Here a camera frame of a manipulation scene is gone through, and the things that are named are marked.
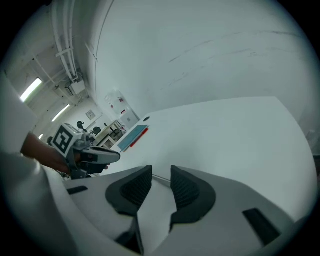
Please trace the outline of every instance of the sign on wall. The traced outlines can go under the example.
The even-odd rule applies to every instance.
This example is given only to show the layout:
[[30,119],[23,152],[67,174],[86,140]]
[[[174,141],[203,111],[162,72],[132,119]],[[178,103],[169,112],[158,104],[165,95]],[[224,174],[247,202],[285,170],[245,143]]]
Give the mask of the sign on wall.
[[95,113],[93,113],[92,110],[90,110],[88,113],[86,113],[86,116],[89,118],[89,120],[92,120],[96,117]]

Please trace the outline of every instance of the fluorescent light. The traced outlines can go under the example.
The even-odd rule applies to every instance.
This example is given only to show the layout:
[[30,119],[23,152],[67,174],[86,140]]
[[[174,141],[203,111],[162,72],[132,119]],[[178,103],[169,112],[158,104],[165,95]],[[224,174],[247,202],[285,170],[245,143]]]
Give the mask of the fluorescent light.
[[25,102],[26,99],[30,96],[30,94],[32,94],[32,92],[42,83],[42,81],[37,78],[30,86],[28,89],[26,89],[26,91],[22,94],[22,96],[20,97],[20,99],[22,100],[22,102]]
[[70,107],[70,105],[68,104],[68,105],[66,105],[65,107],[64,107],[64,109],[62,109],[55,117],[54,117],[54,119],[52,119],[52,121],[51,122],[54,122],[67,108],[69,108]]

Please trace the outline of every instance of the laboratory room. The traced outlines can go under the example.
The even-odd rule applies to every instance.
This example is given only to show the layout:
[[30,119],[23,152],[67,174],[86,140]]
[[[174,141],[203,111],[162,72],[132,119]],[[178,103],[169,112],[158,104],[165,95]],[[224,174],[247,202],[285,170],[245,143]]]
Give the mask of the laboratory room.
[[0,64],[5,241],[21,243],[11,253],[316,248],[316,8],[281,0],[19,5],[16,23],[3,20]]

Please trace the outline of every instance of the ceiling light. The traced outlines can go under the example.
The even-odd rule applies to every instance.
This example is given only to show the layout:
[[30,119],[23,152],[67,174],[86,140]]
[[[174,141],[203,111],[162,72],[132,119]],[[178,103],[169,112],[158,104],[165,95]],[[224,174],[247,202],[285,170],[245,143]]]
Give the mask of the ceiling light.
[[26,89],[26,91],[22,94],[22,96],[20,97],[20,99],[22,100],[22,102],[25,102],[26,99],[30,96],[30,94],[32,94],[32,92],[42,83],[42,81],[37,78],[30,86],[28,89]]
[[70,105],[68,104],[68,105],[66,105],[65,107],[64,107],[64,109],[62,109],[55,117],[54,117],[54,119],[52,119],[52,121],[51,122],[54,122],[67,108],[69,108],[70,107]]

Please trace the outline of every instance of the white sleeve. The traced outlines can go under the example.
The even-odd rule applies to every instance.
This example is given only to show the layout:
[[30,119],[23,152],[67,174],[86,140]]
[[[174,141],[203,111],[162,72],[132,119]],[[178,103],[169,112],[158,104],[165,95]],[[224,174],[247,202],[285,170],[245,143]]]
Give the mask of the white sleeve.
[[0,71],[0,151],[18,153],[37,121],[20,100],[4,72]]

